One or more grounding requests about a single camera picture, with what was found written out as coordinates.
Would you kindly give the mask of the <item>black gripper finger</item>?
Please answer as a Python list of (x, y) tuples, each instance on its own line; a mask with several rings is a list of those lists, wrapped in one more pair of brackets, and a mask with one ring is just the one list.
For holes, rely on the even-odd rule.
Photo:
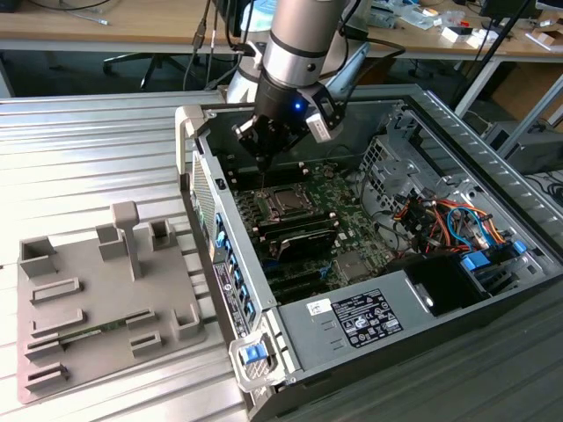
[(255, 159), (259, 171), (268, 169), (268, 118), (253, 115), (241, 125), (234, 125), (232, 132), (238, 142)]
[(296, 146), (306, 135), (306, 125), (289, 127), (287, 125), (268, 125), (266, 137), (266, 168), (268, 169), (274, 158), (282, 152), (288, 152)]

